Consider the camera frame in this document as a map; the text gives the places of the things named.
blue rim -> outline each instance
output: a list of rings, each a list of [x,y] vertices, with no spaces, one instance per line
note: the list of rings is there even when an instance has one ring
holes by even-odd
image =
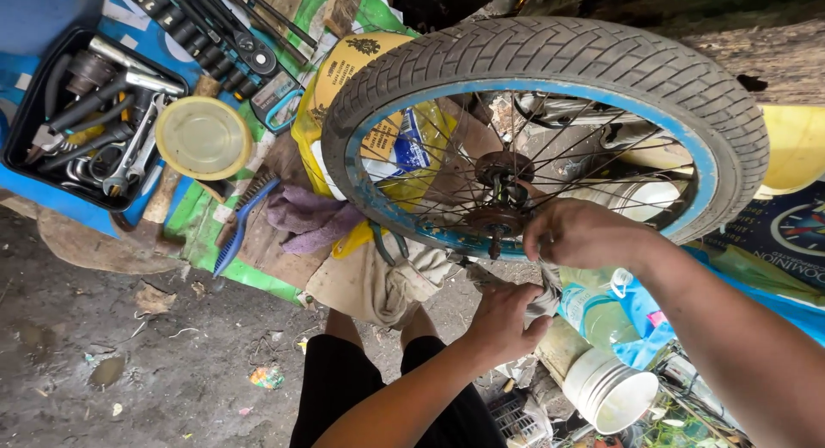
[[[411,217],[412,215],[410,213],[398,207],[397,204],[393,203],[393,200],[387,198],[384,193],[376,188],[360,159],[361,140],[382,119],[390,116],[395,111],[403,110],[411,105],[417,105],[423,101],[432,100],[441,96],[478,91],[537,91],[584,97],[634,113],[672,133],[675,139],[691,154],[694,167],[698,171],[695,173],[698,185],[696,186],[696,194],[685,211],[683,211],[675,221],[660,231],[665,237],[669,237],[686,228],[702,214],[713,199],[718,179],[716,161],[713,158],[713,153],[701,137],[678,119],[668,115],[654,105],[619,94],[618,92],[607,91],[590,85],[520,78],[484,79],[439,85],[405,95],[378,108],[375,113],[368,116],[358,126],[350,137],[349,143],[346,145],[346,174],[350,182],[354,185],[355,191],[366,200],[366,203],[370,207],[402,227],[453,248],[461,247],[470,252],[486,253],[490,246],[489,238],[452,230],[438,229],[431,223],[417,223],[417,220]],[[501,259],[525,260],[526,256],[521,242],[502,241]]]

white bucket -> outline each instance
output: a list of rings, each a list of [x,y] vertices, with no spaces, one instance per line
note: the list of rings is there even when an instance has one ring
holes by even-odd
[[[673,182],[655,177],[629,177],[624,182],[598,184],[601,181],[583,180],[582,184],[594,185],[568,190],[559,196],[590,200],[643,222],[661,213],[681,194],[681,189]]]
[[[599,433],[609,435],[636,422],[656,398],[653,373],[626,366],[596,348],[570,367],[562,390]]]

green pliers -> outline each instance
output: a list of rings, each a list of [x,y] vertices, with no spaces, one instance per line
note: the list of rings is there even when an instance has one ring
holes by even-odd
[[[381,237],[381,225],[371,220],[370,229],[372,229],[373,237],[376,239],[376,250],[378,250],[378,253],[382,258],[384,258],[384,261],[388,265],[395,267],[395,259],[389,255],[387,252],[387,247],[384,246],[384,238]],[[387,231],[395,237],[395,242],[398,244],[398,250],[401,251],[401,257],[407,259],[410,256],[410,252],[407,249],[407,241],[397,233],[389,229],[387,229]]]

black shorts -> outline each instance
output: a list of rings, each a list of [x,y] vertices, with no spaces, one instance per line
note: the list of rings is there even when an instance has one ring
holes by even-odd
[[[417,368],[446,347],[438,337],[418,337],[407,344],[401,374]],[[386,387],[381,373],[354,343],[318,335],[309,339],[304,387],[290,448],[309,448],[345,412]],[[417,447],[506,446],[479,392],[464,387],[441,412]]]

compass graphic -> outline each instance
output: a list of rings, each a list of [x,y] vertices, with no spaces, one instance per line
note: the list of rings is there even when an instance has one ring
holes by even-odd
[[[825,256],[825,200],[802,204],[774,218],[770,234],[783,247],[806,255]]]

